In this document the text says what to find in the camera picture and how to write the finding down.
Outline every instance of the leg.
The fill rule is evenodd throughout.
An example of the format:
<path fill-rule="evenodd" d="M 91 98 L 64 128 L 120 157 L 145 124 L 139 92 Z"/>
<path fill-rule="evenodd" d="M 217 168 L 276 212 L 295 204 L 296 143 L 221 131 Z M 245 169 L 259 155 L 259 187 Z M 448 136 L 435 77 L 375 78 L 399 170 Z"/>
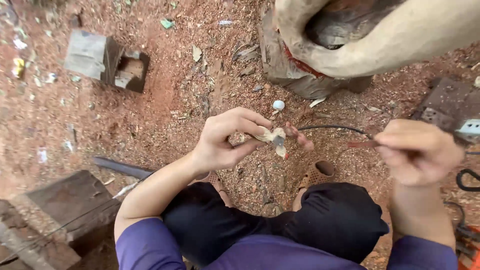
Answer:
<path fill-rule="evenodd" d="M 199 267 L 216 260 L 245 236 L 270 234 L 265 218 L 227 207 L 216 189 L 205 182 L 178 193 L 162 218 L 182 255 Z"/>
<path fill-rule="evenodd" d="M 361 263 L 388 233 L 382 209 L 361 186 L 323 183 L 300 192 L 301 209 L 284 213 L 291 219 L 283 235 L 297 243 Z"/>

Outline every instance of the orange object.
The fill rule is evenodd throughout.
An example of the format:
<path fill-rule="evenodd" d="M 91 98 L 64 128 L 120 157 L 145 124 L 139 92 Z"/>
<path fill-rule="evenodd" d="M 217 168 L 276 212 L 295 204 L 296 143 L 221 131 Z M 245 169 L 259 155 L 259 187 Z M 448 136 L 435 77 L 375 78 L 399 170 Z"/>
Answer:
<path fill-rule="evenodd" d="M 473 233 L 480 233 L 480 226 L 467 226 Z M 462 238 L 460 243 L 469 250 L 469 254 L 460 251 L 458 270 L 480 270 L 480 242 L 478 239 Z"/>

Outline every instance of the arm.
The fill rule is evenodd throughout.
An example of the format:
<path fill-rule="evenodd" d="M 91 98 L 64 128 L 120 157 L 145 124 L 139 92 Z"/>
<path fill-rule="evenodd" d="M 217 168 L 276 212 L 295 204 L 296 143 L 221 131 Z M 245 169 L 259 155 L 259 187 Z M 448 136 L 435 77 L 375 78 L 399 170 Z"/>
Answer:
<path fill-rule="evenodd" d="M 434 125 L 401 119 L 391 121 L 375 140 L 395 179 L 390 201 L 394 241 L 409 235 L 455 250 L 438 181 L 460 164 L 462 148 Z"/>
<path fill-rule="evenodd" d="M 283 7 L 307 0 L 277 0 L 280 34 L 293 57 L 332 77 L 380 74 L 467 46 L 480 39 L 480 1 L 407 0 L 364 38 L 328 50 L 304 35 L 307 19 L 285 16 Z M 318 12 L 324 0 L 314 8 Z M 300 11 L 310 15 L 312 11 Z"/>
<path fill-rule="evenodd" d="M 240 107 L 208 118 L 200 140 L 191 153 L 158 170 L 127 195 L 115 220 L 115 241 L 132 224 L 159 217 L 195 176 L 233 167 L 263 145 L 251 139 L 233 147 L 226 140 L 235 131 L 262 135 L 263 129 L 258 125 L 272 127 L 270 121 L 260 114 Z"/>

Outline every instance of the hand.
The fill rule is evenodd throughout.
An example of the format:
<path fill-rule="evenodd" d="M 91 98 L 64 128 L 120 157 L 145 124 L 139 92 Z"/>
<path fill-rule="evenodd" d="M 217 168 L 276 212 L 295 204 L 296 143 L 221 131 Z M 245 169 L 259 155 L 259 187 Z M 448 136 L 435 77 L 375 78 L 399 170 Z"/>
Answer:
<path fill-rule="evenodd" d="M 262 135 L 263 129 L 272 128 L 272 123 L 262 115 L 237 107 L 207 119 L 197 146 L 191 153 L 198 173 L 231 168 L 265 143 L 252 138 L 233 147 L 228 136 L 234 132 Z"/>
<path fill-rule="evenodd" d="M 443 179 L 465 154 L 450 134 L 420 121 L 392 120 L 374 139 L 382 145 L 377 151 L 391 175 L 407 186 L 429 185 Z"/>

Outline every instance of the sandal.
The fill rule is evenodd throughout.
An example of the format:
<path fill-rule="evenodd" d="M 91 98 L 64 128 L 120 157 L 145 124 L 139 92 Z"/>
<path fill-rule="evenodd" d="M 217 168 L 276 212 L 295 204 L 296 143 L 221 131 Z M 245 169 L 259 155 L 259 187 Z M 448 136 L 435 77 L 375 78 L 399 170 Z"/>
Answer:
<path fill-rule="evenodd" d="M 193 180 L 190 184 L 196 183 L 196 182 L 204 182 L 204 183 L 210 183 L 212 186 L 215 188 L 217 192 L 224 191 L 225 187 L 222 184 L 222 181 L 220 180 L 220 177 L 215 171 L 211 171 L 208 173 L 208 175 L 200 180 Z"/>
<path fill-rule="evenodd" d="M 331 182 L 334 176 L 335 168 L 333 164 L 326 160 L 318 160 L 308 168 L 305 177 L 300 182 L 299 189 Z"/>

